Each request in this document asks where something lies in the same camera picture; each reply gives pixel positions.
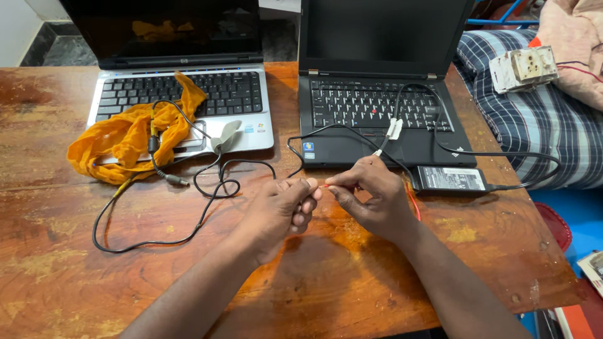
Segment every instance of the silver laptop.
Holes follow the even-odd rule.
[[[220,136],[226,123],[242,121],[227,151],[274,145],[258,0],[61,2],[102,69],[86,128],[135,104],[180,99],[178,70],[207,93],[195,125]],[[174,148],[176,157],[210,152],[194,129]],[[115,162],[110,156],[99,161]]]

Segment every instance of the blue metal frame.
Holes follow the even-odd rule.
[[[505,15],[499,20],[482,20],[482,19],[467,19],[467,23],[470,25],[519,25],[519,28],[528,28],[530,25],[539,25],[539,20],[511,20],[508,21],[509,15],[522,3],[523,0],[516,0],[513,5],[507,10]]]

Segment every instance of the laptop screen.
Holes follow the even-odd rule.
[[[304,0],[300,68],[406,74],[447,69],[469,2]]]
[[[258,0],[61,0],[99,62],[258,52]]]

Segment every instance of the hp laptop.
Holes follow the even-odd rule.
[[[61,2],[102,69],[87,128],[135,104],[180,99],[178,70],[207,93],[196,125],[220,136],[226,123],[242,121],[228,151],[273,146],[258,0]],[[174,148],[176,157],[203,152],[209,143],[194,129]]]
[[[333,123],[357,128],[378,145],[390,126],[405,84],[435,91],[442,109],[420,86],[400,96],[404,128],[385,151],[406,166],[475,167],[473,156],[451,154],[444,145],[471,150],[444,77],[473,0],[302,0],[299,47],[301,133]],[[438,118],[434,112],[443,112]],[[304,138],[305,167],[350,167],[376,149],[344,128]]]

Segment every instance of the hand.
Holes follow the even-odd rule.
[[[325,180],[335,199],[367,231],[397,242],[404,227],[418,220],[408,207],[402,179],[390,172],[378,156],[359,159],[349,171]],[[373,197],[364,204],[348,187],[360,186]]]
[[[233,236],[251,247],[258,265],[274,259],[289,233],[306,231],[323,197],[317,188],[314,178],[273,180],[255,196]]]

